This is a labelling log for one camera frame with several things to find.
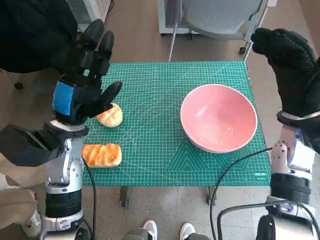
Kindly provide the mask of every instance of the mesh chair back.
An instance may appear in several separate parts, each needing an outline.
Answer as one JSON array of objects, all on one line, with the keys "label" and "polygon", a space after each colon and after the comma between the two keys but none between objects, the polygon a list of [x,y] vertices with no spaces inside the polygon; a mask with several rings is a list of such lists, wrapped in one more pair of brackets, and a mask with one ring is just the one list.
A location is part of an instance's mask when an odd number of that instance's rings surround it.
[{"label": "mesh chair back", "polygon": [[235,34],[257,13],[263,0],[182,0],[183,22],[191,29]]}]

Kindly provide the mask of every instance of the table leg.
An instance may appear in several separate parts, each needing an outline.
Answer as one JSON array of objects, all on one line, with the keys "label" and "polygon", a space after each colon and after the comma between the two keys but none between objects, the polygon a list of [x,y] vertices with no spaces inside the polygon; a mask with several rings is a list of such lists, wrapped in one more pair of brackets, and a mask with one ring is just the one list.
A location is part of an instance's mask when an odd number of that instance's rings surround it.
[{"label": "table leg", "polygon": [[[208,190],[209,190],[209,195],[208,195],[208,205],[210,206],[211,204],[211,198],[212,198],[212,194],[214,193],[216,187],[215,186],[208,186]],[[216,205],[216,200],[217,200],[217,193],[214,194],[213,196],[213,205]]]},{"label": "table leg", "polygon": [[120,187],[120,204],[123,208],[129,208],[131,204],[131,194],[132,194],[132,187],[129,186],[121,186]]}]

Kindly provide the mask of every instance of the pink bowl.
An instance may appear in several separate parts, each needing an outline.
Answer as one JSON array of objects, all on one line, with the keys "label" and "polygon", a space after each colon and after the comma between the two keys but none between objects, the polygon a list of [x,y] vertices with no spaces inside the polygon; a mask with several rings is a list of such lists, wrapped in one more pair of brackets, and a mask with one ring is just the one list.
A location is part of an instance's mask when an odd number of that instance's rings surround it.
[{"label": "pink bowl", "polygon": [[221,84],[203,85],[189,92],[183,100],[180,119],[197,147],[217,154],[245,146],[258,125],[251,102],[241,92]]}]

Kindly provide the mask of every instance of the pastry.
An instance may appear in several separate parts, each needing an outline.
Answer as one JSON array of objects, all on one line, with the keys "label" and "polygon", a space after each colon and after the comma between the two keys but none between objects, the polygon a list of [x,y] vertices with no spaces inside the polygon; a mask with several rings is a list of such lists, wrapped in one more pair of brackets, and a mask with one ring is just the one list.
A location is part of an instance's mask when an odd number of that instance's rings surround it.
[{"label": "pastry", "polygon": [[122,161],[121,148],[113,143],[85,144],[82,148],[82,157],[91,168],[112,168]]},{"label": "pastry", "polygon": [[112,106],[111,109],[96,116],[97,121],[108,128],[119,126],[123,118],[121,108],[115,103],[112,103]]}]

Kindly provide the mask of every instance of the beige pants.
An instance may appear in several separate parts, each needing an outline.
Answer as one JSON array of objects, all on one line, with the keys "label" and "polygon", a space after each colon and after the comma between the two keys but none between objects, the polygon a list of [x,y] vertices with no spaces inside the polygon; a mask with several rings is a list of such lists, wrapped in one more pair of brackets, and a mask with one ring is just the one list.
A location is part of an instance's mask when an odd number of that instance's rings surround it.
[{"label": "beige pants", "polygon": [[24,224],[36,209],[36,201],[24,188],[45,181],[45,164],[38,167],[15,166],[0,153],[0,173],[6,176],[10,186],[21,186],[0,189],[0,229],[13,223]]}]

